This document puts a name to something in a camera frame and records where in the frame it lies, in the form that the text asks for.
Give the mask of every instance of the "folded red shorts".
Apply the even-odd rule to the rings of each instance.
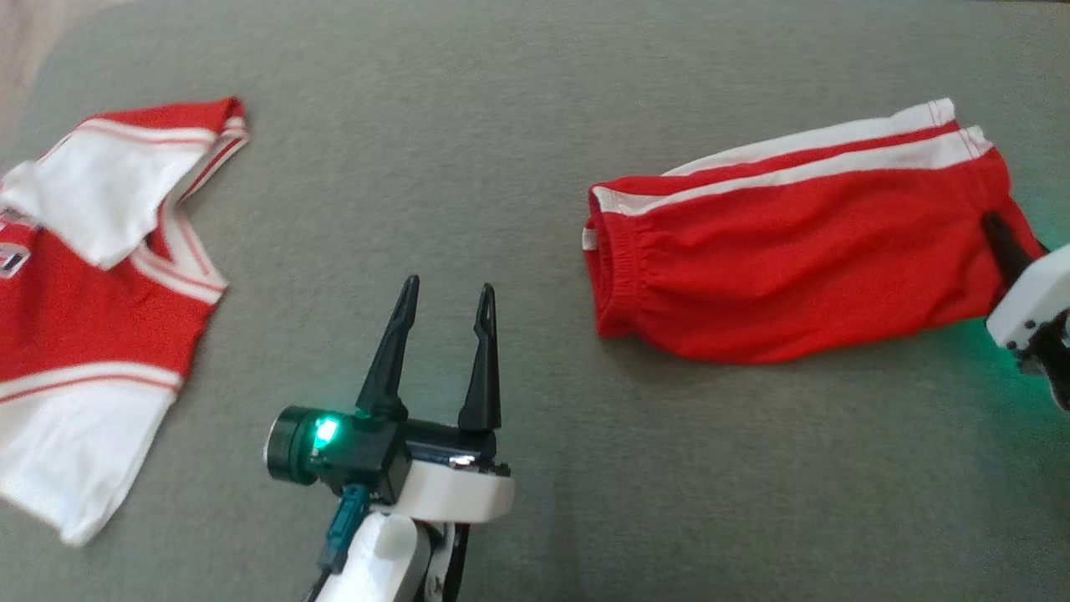
[[[596,330],[765,364],[985,315],[981,216],[1041,247],[1003,157],[943,99],[592,186]]]

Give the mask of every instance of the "black cable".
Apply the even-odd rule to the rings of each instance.
[[[302,602],[316,602],[316,599],[320,597],[320,592],[323,591],[323,586],[326,585],[327,578],[330,578],[331,575],[331,570],[324,569],[323,572],[320,573],[319,578],[316,580],[316,583],[312,584],[312,587],[309,588],[308,593],[305,595]]]

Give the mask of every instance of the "gray fabric surface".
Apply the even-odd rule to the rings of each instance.
[[[192,201],[231,281],[133,492],[85,550],[0,508],[0,600],[297,600],[333,500],[271,481],[291,403],[348,407],[410,272],[402,396],[449,421],[498,289],[501,458],[463,600],[1066,600],[1070,418],[980,322],[784,366],[600,341],[585,187],[943,95],[1070,237],[1070,11],[804,0],[146,1],[70,34],[14,156],[85,115],[239,94]]]

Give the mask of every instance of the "green led light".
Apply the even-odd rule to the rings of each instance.
[[[333,418],[321,418],[316,421],[316,439],[312,446],[322,448],[330,444],[338,434],[338,421]]]

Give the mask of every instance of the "clothing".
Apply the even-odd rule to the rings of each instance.
[[[122,504],[188,377],[226,281],[181,203],[246,139],[236,98],[100,114],[3,180],[0,496],[65,543]]]
[[[591,187],[596,330],[766,364],[983,317],[998,212],[1041,247],[1003,157],[949,99]]]

